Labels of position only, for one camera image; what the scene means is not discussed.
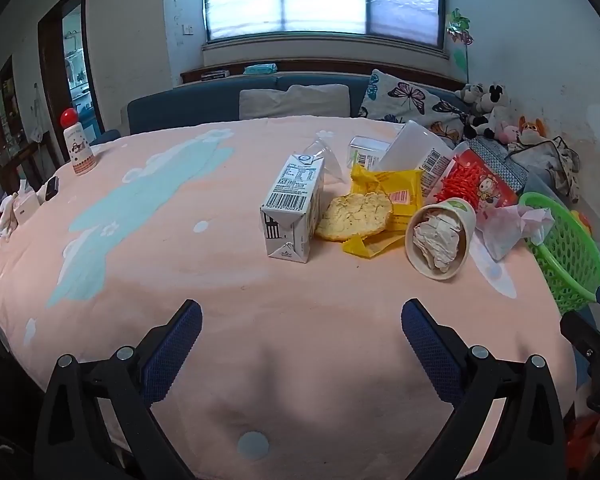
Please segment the beige cushion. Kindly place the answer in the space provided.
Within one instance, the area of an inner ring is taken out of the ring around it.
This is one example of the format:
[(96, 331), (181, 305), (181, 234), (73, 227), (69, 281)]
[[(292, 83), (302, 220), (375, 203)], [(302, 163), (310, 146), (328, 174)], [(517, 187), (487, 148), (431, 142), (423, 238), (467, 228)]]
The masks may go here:
[(287, 90), (248, 89), (239, 93), (239, 119), (290, 116), (349, 117), (350, 92), (344, 84), (292, 84)]

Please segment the white paper cup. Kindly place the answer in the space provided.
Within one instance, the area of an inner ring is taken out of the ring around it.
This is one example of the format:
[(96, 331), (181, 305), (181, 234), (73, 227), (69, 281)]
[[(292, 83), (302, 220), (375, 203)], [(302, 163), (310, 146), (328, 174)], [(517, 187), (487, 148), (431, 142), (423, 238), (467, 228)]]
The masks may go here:
[(426, 278), (450, 280), (464, 266), (476, 221), (475, 209), (462, 198), (422, 207), (405, 231), (408, 261)]

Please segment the grey plush toy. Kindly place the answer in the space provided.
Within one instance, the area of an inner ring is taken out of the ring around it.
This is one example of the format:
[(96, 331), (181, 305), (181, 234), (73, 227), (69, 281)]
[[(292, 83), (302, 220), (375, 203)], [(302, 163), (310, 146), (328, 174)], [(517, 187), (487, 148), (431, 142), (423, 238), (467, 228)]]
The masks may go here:
[(483, 84), (465, 84), (454, 94), (466, 105), (476, 105), (486, 92)]

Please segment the colourful pinwheel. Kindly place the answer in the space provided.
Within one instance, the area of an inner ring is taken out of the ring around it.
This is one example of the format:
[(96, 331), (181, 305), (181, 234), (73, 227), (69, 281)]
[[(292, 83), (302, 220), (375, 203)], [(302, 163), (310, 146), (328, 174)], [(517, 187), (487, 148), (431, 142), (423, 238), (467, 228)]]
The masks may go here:
[(470, 33), (470, 19), (455, 8), (446, 20), (446, 34), (451, 40), (450, 55), (461, 70), (466, 84), (470, 83), (469, 47), (474, 43)]

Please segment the grey patterned cloth strip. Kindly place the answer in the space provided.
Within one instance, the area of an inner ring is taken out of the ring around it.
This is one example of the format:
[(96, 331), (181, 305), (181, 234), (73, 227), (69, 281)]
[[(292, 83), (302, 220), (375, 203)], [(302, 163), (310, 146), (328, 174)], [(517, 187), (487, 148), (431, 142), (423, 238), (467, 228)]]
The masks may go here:
[(469, 146), (513, 192), (522, 192), (527, 183), (528, 171), (509, 157), (502, 144), (484, 136), (476, 136), (475, 139), (469, 140)]

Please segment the clear plastic dome lid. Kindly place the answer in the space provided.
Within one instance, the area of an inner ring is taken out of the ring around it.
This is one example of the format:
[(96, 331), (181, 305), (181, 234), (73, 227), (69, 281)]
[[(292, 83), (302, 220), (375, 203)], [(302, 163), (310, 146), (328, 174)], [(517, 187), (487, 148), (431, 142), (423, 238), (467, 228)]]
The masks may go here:
[(303, 150), (303, 154), (311, 155), (316, 159), (321, 159), (326, 174), (328, 174), (335, 182), (343, 182), (340, 163), (332, 149), (322, 138), (316, 138)]

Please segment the red printed cup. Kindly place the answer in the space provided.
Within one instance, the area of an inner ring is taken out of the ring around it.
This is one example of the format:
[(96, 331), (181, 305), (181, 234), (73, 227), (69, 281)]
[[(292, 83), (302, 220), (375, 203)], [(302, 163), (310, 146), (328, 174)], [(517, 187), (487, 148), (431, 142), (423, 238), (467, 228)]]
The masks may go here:
[(456, 154), (434, 185), (426, 202), (462, 198), (480, 214), (490, 208), (514, 206), (516, 193), (471, 149)]

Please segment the dark wooden door frame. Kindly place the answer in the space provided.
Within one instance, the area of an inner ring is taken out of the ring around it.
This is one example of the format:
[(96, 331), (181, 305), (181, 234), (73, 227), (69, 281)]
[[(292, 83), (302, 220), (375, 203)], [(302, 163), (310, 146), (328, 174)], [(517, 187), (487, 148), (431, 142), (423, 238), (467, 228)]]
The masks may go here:
[(41, 18), (38, 58), (55, 140), (68, 162), (70, 153), (60, 124), (65, 110), (74, 108), (85, 132), (92, 129), (88, 142), (105, 132), (87, 51), (85, 0), (60, 0)]

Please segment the yellow snack wrapper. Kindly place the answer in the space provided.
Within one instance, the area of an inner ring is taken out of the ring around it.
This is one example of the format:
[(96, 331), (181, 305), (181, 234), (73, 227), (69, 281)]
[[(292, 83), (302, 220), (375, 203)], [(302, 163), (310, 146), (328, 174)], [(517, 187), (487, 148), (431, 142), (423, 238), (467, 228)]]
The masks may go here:
[(422, 170), (370, 171), (354, 165), (350, 173), (353, 193), (383, 192), (391, 200), (392, 215), (378, 234), (355, 236), (341, 244), (343, 252), (360, 258), (374, 258), (404, 243), (408, 222), (422, 208)]

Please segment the butterfly print pillow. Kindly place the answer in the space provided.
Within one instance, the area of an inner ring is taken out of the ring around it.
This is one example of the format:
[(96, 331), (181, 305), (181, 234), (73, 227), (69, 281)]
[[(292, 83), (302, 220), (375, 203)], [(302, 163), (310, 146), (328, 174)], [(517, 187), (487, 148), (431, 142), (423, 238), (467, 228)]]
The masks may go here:
[(468, 110), (449, 96), (373, 70), (358, 116), (394, 124), (416, 122), (456, 145), (465, 139)]

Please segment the round flat cracker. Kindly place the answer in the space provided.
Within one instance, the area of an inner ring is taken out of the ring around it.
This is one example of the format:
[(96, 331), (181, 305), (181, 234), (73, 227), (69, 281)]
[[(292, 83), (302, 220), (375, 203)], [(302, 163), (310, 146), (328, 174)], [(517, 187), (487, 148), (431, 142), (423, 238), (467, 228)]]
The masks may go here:
[(392, 216), (392, 203), (381, 192), (348, 194), (334, 198), (328, 205), (315, 234), (323, 240), (345, 242), (382, 232)]

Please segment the orange fox plush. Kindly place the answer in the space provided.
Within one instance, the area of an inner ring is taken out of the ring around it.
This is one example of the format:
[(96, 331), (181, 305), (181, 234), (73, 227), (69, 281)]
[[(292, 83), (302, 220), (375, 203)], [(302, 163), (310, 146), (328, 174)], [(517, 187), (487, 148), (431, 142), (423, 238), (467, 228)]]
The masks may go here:
[(518, 120), (518, 142), (523, 146), (540, 144), (546, 141), (546, 131), (540, 118), (529, 122), (524, 116)]

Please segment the large clear plastic cup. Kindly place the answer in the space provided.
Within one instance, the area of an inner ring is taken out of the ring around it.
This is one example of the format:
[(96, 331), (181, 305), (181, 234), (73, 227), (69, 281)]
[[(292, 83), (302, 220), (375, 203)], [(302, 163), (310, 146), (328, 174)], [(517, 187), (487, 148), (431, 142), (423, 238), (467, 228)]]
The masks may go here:
[(452, 157), (452, 148), (440, 136), (410, 120), (402, 126), (385, 155), (375, 165), (375, 170), (420, 170), (422, 197), (426, 198), (444, 174)]

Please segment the patterned cloth bag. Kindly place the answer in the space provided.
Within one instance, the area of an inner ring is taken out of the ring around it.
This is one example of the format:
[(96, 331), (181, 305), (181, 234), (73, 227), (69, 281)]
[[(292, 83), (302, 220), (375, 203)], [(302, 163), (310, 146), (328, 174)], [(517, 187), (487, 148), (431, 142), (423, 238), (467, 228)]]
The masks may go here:
[(568, 205), (580, 202), (580, 156), (561, 136), (534, 145), (519, 144), (508, 157)]

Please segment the tissue ball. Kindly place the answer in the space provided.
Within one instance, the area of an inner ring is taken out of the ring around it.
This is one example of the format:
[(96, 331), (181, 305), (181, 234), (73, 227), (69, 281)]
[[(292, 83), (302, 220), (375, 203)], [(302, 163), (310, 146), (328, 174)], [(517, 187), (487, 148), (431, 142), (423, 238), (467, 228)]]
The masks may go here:
[(457, 257), (462, 224), (446, 210), (428, 211), (414, 227), (413, 242), (431, 270), (446, 273)]

